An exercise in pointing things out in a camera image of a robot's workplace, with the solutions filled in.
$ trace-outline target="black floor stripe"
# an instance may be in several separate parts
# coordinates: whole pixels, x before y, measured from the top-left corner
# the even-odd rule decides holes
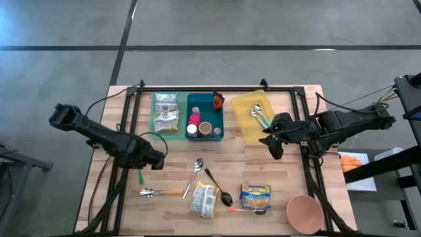
[[[117,45],[81,45],[81,46],[0,46],[0,51],[117,51]]]
[[[182,51],[366,51],[366,50],[421,50],[421,45],[129,45],[128,33],[123,45],[81,46],[0,46],[0,51],[117,51],[119,61],[125,51],[182,52]]]
[[[136,6],[138,0],[132,0],[130,4],[129,13],[127,15],[126,26],[124,27],[123,36],[121,37],[120,46],[118,48],[116,62],[114,68],[112,69],[110,86],[115,86],[118,80],[118,74],[120,73],[121,63],[123,61],[124,51],[126,49],[127,41],[129,39],[130,28],[132,27],[133,17],[135,14]]]
[[[126,51],[421,50],[421,45],[130,45]]]
[[[421,13],[421,3],[419,0],[412,0],[415,4],[415,7],[418,9],[418,11]]]

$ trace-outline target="teal plastic container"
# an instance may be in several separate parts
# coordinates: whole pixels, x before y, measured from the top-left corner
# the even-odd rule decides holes
[[[219,142],[224,137],[224,109],[220,111],[213,110],[213,93],[191,93],[187,97],[187,119],[186,127],[189,122],[191,109],[198,107],[200,109],[201,122],[209,122],[212,125],[212,134],[203,137],[197,133],[197,137],[189,137],[187,130],[185,131],[186,138],[191,142]],[[215,128],[221,129],[221,135],[214,136],[213,130]]]

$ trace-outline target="jar lid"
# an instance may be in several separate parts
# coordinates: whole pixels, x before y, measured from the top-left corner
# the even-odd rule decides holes
[[[193,107],[191,109],[191,112],[193,112],[194,114],[198,114],[198,113],[200,113],[200,109],[198,107]]]
[[[213,134],[214,134],[215,136],[219,136],[219,135],[221,135],[221,129],[220,129],[220,128],[215,128],[215,129],[213,130]]]
[[[212,125],[209,122],[202,122],[199,125],[199,131],[202,133],[202,135],[209,135],[212,131]]]
[[[197,127],[194,124],[190,124],[189,126],[187,126],[187,133],[188,134],[196,134],[197,132]]]

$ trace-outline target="green marker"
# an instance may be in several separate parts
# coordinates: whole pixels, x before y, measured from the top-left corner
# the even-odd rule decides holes
[[[142,175],[142,171],[139,170],[139,184],[144,184],[145,181],[143,180],[143,175]]]

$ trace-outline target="pink bowl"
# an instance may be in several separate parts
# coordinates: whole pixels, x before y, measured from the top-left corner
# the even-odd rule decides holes
[[[291,226],[302,234],[314,234],[322,228],[323,211],[317,201],[307,195],[293,197],[287,205]]]

